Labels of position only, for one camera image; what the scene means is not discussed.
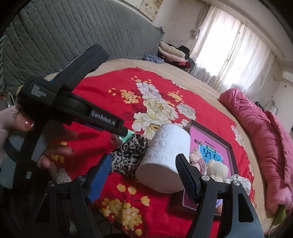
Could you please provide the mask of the left hand painted nails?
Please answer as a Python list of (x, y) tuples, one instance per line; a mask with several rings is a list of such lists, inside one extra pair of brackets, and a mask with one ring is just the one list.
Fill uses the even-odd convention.
[[(47, 124), (46, 128), (42, 130), (40, 138), (37, 139), (37, 151), (41, 152), (41, 149), (43, 149), (42, 155), (37, 162), (37, 165), (40, 168), (51, 168), (50, 158), (52, 154), (58, 154), (62, 156), (71, 156), (75, 154), (73, 148), (69, 146), (64, 146), (61, 144), (50, 145), (50, 143), (56, 139), (64, 141), (75, 140), (78, 138), (78, 133), (64, 128), (64, 126), (60, 123), (53, 122), (53, 125), (57, 125), (57, 131), (49, 132), (52, 127), (51, 125)], [(25, 113), (23, 113), (23, 111), (20, 109), (18, 109), (15, 116), (14, 128), (16, 130), (27, 133), (29, 133), (30, 131), (34, 132), (36, 130), (35, 123), (30, 118), (28, 118)]]

